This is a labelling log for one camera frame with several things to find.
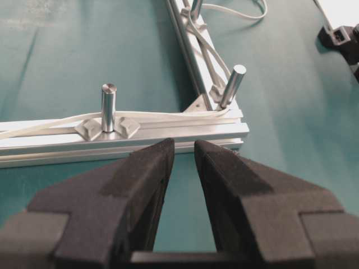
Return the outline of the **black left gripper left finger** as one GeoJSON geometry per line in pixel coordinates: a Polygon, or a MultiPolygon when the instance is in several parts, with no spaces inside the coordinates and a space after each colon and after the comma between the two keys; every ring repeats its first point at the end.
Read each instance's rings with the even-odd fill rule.
{"type": "Polygon", "coordinates": [[[39,190],[1,229],[1,267],[110,268],[152,250],[173,162],[168,138],[39,190]]]}

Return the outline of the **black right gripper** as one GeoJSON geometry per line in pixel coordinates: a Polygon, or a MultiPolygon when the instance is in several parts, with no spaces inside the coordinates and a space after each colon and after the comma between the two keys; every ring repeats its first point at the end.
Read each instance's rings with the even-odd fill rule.
{"type": "Polygon", "coordinates": [[[324,47],[340,52],[358,81],[358,24],[340,26],[332,31],[323,26],[318,38],[324,47]]]}

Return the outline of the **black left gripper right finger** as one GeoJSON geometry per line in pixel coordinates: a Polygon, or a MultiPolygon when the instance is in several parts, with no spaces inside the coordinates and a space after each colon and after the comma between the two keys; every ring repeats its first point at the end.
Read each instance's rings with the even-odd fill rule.
{"type": "Polygon", "coordinates": [[[249,268],[357,268],[358,217],[328,189],[195,142],[217,250],[249,268]]]}

